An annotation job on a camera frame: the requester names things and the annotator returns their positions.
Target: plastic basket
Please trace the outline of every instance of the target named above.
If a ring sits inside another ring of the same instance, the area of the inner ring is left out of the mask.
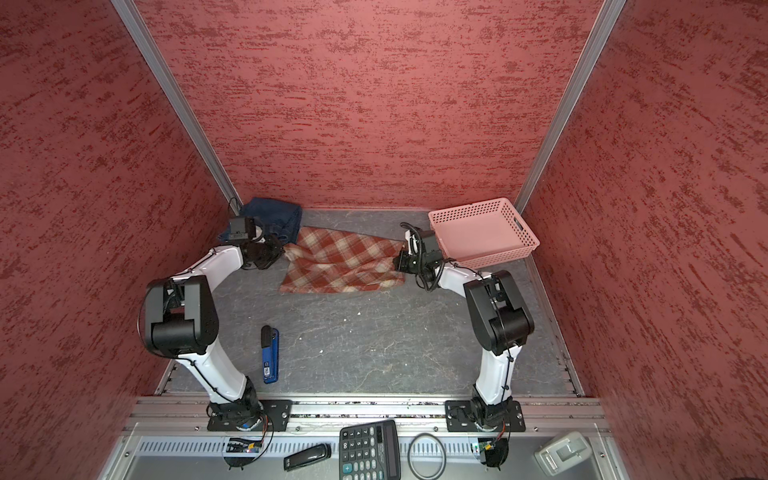
[[[429,222],[442,252],[473,269],[526,258],[540,244],[506,198],[435,210]]]

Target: blue towel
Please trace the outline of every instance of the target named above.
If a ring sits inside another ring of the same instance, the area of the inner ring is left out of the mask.
[[[257,223],[264,225],[264,234],[274,233],[278,240],[285,245],[295,243],[301,228],[301,207],[271,198],[253,198],[243,205],[240,215],[253,217]],[[219,240],[226,242],[230,238],[230,228],[219,235]]]

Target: calculator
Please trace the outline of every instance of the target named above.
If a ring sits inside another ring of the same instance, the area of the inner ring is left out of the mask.
[[[394,420],[341,430],[339,480],[400,480],[400,444]]]

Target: red wall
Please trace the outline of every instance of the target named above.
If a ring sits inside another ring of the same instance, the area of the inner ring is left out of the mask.
[[[164,368],[144,286],[227,205],[109,2],[3,2],[0,31],[0,478],[93,478]]]
[[[601,0],[137,0],[243,199],[514,198]]]
[[[766,21],[629,0],[525,211],[633,480],[768,477]]]

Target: red plaid towel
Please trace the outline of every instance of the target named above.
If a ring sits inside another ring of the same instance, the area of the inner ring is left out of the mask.
[[[281,292],[339,293],[402,285],[392,259],[403,242],[327,228],[302,227],[296,245],[284,248],[290,260]]]

